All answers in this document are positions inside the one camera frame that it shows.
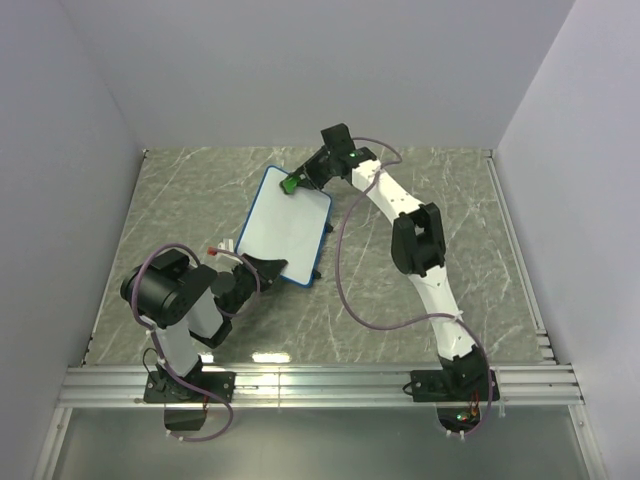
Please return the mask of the green whiteboard eraser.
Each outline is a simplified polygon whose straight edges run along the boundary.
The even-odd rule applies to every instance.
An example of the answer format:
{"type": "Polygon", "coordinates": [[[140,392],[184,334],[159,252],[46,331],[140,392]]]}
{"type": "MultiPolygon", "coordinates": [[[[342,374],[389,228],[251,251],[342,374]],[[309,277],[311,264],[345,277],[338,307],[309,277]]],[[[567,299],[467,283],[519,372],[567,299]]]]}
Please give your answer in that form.
{"type": "Polygon", "coordinates": [[[292,195],[299,183],[297,176],[288,175],[280,181],[279,186],[285,195],[292,195]]]}

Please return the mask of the blue framed whiteboard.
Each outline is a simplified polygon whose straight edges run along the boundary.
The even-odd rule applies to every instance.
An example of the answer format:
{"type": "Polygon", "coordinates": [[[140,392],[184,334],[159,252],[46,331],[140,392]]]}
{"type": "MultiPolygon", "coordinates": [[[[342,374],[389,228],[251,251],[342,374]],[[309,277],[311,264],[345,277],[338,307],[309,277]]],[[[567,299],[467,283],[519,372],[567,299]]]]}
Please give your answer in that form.
{"type": "Polygon", "coordinates": [[[285,194],[280,182],[287,175],[275,165],[265,169],[235,252],[261,260],[285,260],[283,279],[309,287],[330,220],[332,198],[304,188],[285,194]]]}

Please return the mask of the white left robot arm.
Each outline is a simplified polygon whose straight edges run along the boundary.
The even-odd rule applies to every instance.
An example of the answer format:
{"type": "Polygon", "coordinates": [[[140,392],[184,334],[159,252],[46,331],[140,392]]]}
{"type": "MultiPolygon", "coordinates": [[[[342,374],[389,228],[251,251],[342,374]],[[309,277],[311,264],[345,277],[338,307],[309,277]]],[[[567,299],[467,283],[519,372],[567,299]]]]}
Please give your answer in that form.
{"type": "Polygon", "coordinates": [[[200,262],[180,243],[156,249],[123,279],[120,296],[145,328],[157,352],[157,377],[148,388],[168,393],[175,402],[202,397],[203,362],[194,341],[215,349],[232,330],[232,320],[251,312],[288,265],[230,254],[237,261],[219,272],[200,262]]]}

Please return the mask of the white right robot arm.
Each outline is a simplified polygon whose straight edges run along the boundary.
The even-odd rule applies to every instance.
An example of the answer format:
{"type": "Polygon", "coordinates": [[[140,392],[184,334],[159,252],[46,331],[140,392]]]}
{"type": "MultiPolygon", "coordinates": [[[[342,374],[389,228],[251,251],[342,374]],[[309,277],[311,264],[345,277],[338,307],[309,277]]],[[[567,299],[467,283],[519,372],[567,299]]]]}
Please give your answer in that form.
{"type": "MultiPolygon", "coordinates": [[[[380,145],[389,148],[385,143],[380,145]]],[[[448,397],[461,400],[482,383],[492,383],[490,362],[481,341],[464,323],[449,283],[441,212],[437,205],[417,200],[393,179],[387,168],[400,164],[402,155],[394,148],[389,151],[395,159],[383,162],[366,147],[349,147],[344,153],[323,147],[289,173],[280,182],[280,189],[286,195],[300,189],[321,191],[330,180],[340,177],[359,191],[339,226],[334,262],[339,299],[351,318],[371,330],[394,331],[430,322],[444,370],[442,389],[448,397]],[[349,217],[364,199],[369,199],[391,224],[392,261],[414,286],[425,309],[417,318],[396,325],[374,325],[361,318],[347,300],[341,280],[343,236],[349,217]]]]}

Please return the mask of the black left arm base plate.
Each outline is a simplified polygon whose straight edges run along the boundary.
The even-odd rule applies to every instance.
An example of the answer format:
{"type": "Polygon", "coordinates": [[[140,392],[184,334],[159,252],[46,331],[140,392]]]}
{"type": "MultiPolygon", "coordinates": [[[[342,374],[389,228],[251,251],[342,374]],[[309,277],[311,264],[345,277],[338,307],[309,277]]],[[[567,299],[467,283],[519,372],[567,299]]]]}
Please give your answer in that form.
{"type": "Polygon", "coordinates": [[[233,422],[235,380],[235,372],[220,371],[197,374],[180,383],[160,369],[148,374],[142,403],[164,407],[164,425],[170,435],[185,442],[206,441],[223,435],[233,422]],[[224,407],[228,413],[221,428],[205,437],[186,437],[188,433],[201,431],[214,406],[224,407]]]}

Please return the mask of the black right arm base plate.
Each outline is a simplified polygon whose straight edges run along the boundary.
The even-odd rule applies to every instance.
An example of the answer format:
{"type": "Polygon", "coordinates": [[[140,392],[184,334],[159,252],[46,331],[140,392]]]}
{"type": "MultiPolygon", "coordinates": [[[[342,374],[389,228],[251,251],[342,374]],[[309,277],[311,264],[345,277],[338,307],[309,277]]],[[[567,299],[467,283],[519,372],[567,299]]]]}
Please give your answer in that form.
{"type": "Polygon", "coordinates": [[[490,411],[500,399],[500,390],[494,371],[489,379],[482,374],[467,386],[457,385],[445,370],[412,370],[410,381],[402,387],[414,403],[434,403],[439,425],[447,436],[466,438],[484,420],[481,403],[490,411]]]}

